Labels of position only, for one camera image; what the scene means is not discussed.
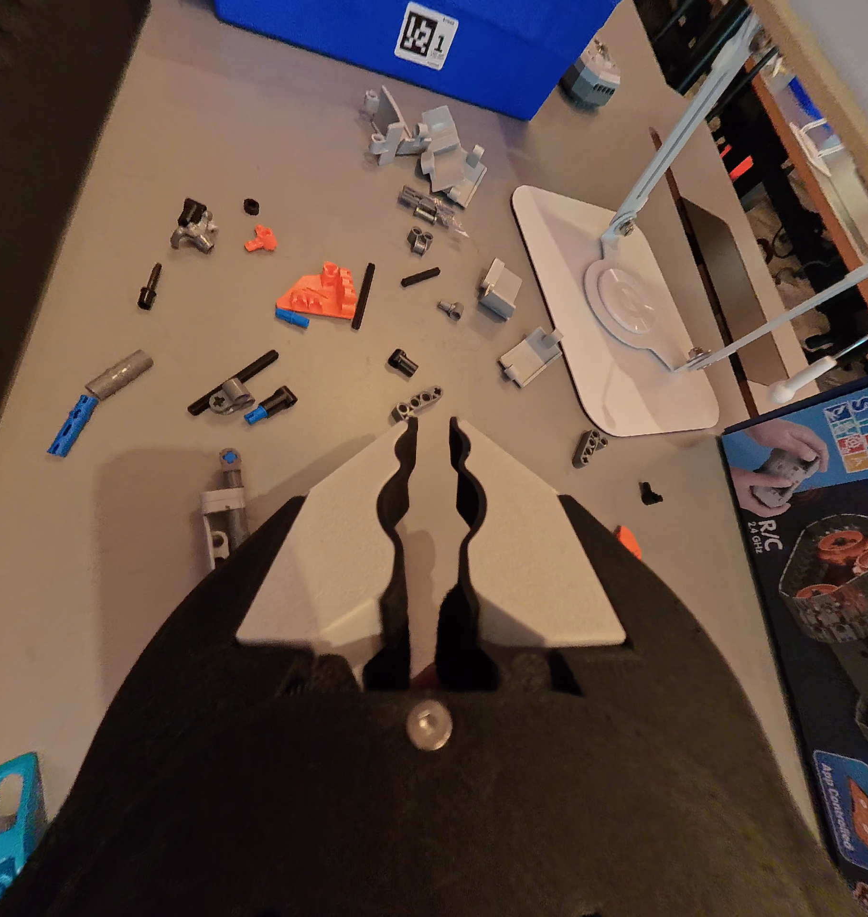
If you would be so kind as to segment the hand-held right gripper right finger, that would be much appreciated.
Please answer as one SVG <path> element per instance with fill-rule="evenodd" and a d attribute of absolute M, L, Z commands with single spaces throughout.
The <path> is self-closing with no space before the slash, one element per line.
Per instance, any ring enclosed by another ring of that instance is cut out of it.
<path fill-rule="evenodd" d="M 560 494 L 463 419 L 450 419 L 456 510 L 468 532 L 438 620 L 452 692 L 580 692 L 568 650 L 626 634 Z"/>

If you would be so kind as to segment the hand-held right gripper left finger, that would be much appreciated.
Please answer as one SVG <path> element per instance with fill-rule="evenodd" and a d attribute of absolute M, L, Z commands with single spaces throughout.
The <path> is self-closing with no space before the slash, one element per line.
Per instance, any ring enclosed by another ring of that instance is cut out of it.
<path fill-rule="evenodd" d="M 246 616 L 242 645 L 335 654 L 369 690 L 410 682 L 405 549 L 417 419 L 396 424 L 304 497 Z"/>

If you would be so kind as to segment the black and blue pin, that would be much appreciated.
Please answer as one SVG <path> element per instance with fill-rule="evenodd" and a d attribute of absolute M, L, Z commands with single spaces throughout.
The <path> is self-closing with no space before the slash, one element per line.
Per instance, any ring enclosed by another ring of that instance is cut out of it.
<path fill-rule="evenodd" d="M 289 410 L 298 402 L 297 396 L 286 385 L 280 386 L 274 393 L 261 401 L 253 410 L 246 413 L 244 419 L 249 426 L 270 419 L 281 412 Z"/>

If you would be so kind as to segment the dark grey angled beam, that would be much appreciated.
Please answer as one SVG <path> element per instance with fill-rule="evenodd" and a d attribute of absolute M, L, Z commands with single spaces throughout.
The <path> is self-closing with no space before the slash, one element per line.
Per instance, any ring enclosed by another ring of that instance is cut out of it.
<path fill-rule="evenodd" d="M 429 407 L 436 405 L 442 396 L 443 388 L 440 385 L 430 386 L 397 403 L 391 412 L 391 417 L 395 422 L 407 422 Z"/>

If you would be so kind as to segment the light grey flat clip panel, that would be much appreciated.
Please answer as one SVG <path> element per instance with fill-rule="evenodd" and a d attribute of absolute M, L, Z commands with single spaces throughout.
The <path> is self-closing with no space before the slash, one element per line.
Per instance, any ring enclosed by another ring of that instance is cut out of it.
<path fill-rule="evenodd" d="M 498 358 L 504 376 L 517 388 L 524 388 L 561 356 L 564 337 L 559 329 L 546 332 L 538 327 L 520 343 Z"/>

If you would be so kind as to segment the orange wedge panel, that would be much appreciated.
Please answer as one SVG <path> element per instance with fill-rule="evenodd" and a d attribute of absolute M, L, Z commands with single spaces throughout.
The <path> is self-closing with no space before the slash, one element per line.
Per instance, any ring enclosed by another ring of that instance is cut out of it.
<path fill-rule="evenodd" d="M 276 308 L 304 315 L 341 318 L 356 313 L 358 291 L 352 272 L 326 261 L 318 274 L 302 276 L 276 300 Z"/>

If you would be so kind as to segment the blue toy kit box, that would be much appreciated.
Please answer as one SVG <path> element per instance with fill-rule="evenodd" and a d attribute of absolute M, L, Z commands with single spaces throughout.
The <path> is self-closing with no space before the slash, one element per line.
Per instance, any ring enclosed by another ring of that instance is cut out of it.
<path fill-rule="evenodd" d="M 868 380 L 720 450 L 823 837 L 868 915 Z"/>

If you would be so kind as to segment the blue pin with grey sleeve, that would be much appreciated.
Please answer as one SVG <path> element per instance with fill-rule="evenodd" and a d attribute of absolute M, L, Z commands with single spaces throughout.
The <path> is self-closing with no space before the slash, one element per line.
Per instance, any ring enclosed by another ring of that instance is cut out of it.
<path fill-rule="evenodd" d="M 67 457 L 98 404 L 127 387 L 154 365 L 153 358 L 137 350 L 86 383 L 84 393 L 68 413 L 67 419 L 48 449 L 53 457 Z"/>

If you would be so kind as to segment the light grey boxy panel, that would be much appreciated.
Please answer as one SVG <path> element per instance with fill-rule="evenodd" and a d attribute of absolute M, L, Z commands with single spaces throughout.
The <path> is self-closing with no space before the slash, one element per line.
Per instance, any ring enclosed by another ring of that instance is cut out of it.
<path fill-rule="evenodd" d="M 494 320 L 508 322 L 514 316 L 521 286 L 522 279 L 501 259 L 494 258 L 477 283 L 477 307 Z"/>

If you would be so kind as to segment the white book stand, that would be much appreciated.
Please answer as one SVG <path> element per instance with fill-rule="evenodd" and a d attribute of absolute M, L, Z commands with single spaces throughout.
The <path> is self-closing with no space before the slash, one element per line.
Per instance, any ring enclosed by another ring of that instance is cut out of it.
<path fill-rule="evenodd" d="M 691 349 L 683 323 L 636 217 L 726 87 L 743 68 L 761 31 L 753 12 L 734 35 L 616 212 L 532 186 L 512 196 L 514 216 L 533 264 L 573 380 L 589 419 L 615 437 L 715 427 L 719 407 L 704 371 L 868 279 L 868 262 L 796 309 L 721 350 Z"/>

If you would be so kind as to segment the grey joint with black pin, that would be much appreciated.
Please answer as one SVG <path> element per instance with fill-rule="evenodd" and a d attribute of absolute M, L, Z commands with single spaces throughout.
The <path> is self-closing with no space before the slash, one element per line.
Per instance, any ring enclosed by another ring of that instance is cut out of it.
<path fill-rule="evenodd" d="M 180 249 L 188 244 L 202 254 L 210 254 L 214 249 L 214 237 L 217 232 L 218 227 L 207 205 L 186 197 L 177 218 L 176 228 L 171 234 L 171 248 Z"/>

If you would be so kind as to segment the dark grey connector block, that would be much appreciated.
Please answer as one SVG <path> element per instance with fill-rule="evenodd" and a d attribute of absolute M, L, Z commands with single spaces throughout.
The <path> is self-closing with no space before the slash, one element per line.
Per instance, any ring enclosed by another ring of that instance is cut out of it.
<path fill-rule="evenodd" d="M 440 204 L 428 194 L 421 193 L 409 185 L 403 185 L 397 201 L 399 205 L 409 209 L 414 216 L 429 224 L 440 222 Z"/>

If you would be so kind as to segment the black dimpled foam pad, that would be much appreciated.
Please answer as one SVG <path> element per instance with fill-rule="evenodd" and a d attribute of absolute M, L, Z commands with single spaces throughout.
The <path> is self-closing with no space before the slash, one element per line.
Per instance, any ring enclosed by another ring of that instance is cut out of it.
<path fill-rule="evenodd" d="M 0 1 L 0 413 L 149 13 L 146 1 Z"/>

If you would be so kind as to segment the blue plastic bin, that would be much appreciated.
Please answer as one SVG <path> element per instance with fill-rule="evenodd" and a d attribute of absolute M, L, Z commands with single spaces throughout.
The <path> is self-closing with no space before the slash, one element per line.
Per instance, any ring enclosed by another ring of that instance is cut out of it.
<path fill-rule="evenodd" d="M 531 120 L 616 1 L 215 1 L 223 22 Z"/>

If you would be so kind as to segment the cyan toy frame piece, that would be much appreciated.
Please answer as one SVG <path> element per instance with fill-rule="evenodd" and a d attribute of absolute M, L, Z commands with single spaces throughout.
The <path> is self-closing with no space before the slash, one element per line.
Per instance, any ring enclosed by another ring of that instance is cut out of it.
<path fill-rule="evenodd" d="M 19 797 L 11 817 L 0 818 L 0 899 L 22 872 L 48 825 L 38 755 L 29 752 L 0 765 L 0 789 L 14 778 Z"/>

